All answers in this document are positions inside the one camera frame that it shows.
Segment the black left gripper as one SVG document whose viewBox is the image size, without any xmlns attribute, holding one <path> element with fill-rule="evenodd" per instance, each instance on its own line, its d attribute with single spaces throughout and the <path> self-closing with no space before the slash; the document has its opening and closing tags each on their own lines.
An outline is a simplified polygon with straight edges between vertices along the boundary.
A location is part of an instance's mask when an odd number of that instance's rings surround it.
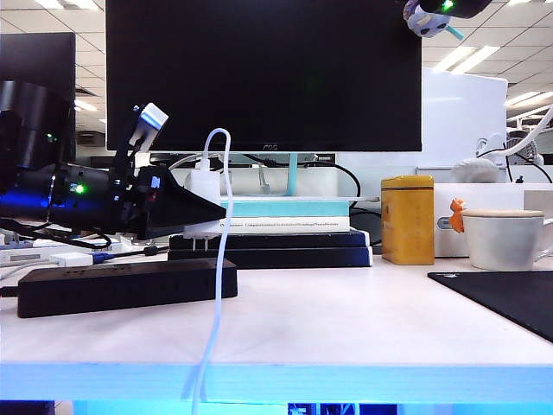
<svg viewBox="0 0 553 415">
<path fill-rule="evenodd" d="M 129 167 L 111 167 L 111 232 L 153 239 L 226 217 L 219 173 L 192 170 L 186 184 L 166 166 L 142 167 L 137 176 Z"/>
</svg>

